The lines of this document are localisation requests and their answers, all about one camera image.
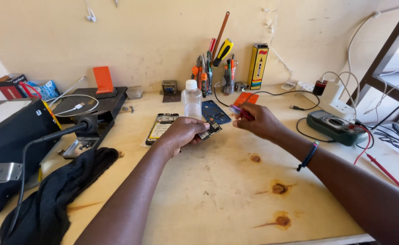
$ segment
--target clear water bottle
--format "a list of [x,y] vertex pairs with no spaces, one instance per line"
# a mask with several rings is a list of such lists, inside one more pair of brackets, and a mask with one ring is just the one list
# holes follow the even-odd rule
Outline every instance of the clear water bottle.
[[197,87],[197,81],[187,80],[186,89],[181,92],[181,101],[183,101],[184,116],[201,120],[201,90]]

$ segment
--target yellow and black screwdriver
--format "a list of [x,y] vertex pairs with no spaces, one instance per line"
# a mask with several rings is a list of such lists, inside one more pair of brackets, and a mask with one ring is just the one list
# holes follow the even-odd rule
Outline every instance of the yellow and black screwdriver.
[[229,38],[227,38],[224,41],[224,43],[222,43],[218,55],[216,56],[216,59],[213,61],[213,67],[217,68],[221,63],[221,61],[225,58],[225,56],[229,54],[232,48],[233,48],[233,42]]

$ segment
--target multimeter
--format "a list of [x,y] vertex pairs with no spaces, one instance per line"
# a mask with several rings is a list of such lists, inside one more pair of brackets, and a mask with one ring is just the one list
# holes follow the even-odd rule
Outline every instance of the multimeter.
[[361,143],[368,138],[364,129],[324,110],[309,113],[307,124],[347,147]]

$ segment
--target plywood desk surface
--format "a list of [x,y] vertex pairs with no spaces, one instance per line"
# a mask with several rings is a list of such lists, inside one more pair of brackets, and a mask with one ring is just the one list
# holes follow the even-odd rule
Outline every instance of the plywood desk surface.
[[[263,90],[282,92],[277,86]],[[230,104],[238,94],[218,94]],[[72,245],[116,188],[147,152],[142,147],[158,113],[183,114],[181,103],[162,103],[158,92],[144,93],[141,99],[127,100],[136,111],[120,113],[101,147],[120,151],[119,159],[68,207],[71,227],[62,244]],[[308,112],[289,109],[313,104],[305,97],[287,94],[260,94],[257,104],[267,106],[287,127],[296,131],[296,121]],[[197,146],[186,146],[166,165],[155,191],[148,215],[143,244],[172,245],[262,245],[349,244],[373,240],[349,216],[344,208],[310,170],[296,171],[300,163],[292,155],[231,123]],[[300,130],[319,133],[301,122]],[[44,176],[67,164],[55,152],[65,149],[74,135],[64,136],[44,160]],[[360,148],[339,143],[321,143],[320,147],[350,161]],[[376,140],[368,151],[399,181],[399,154]],[[393,184],[366,156],[357,166]],[[272,187],[284,186],[283,194]],[[0,213],[4,217],[16,205],[17,197]],[[275,224],[277,217],[281,224]]]

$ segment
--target yellow box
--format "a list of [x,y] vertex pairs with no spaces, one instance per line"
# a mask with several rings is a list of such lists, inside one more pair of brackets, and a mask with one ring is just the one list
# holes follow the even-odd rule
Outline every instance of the yellow box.
[[268,44],[254,44],[253,46],[250,72],[248,74],[248,85],[251,90],[260,89],[268,52]]

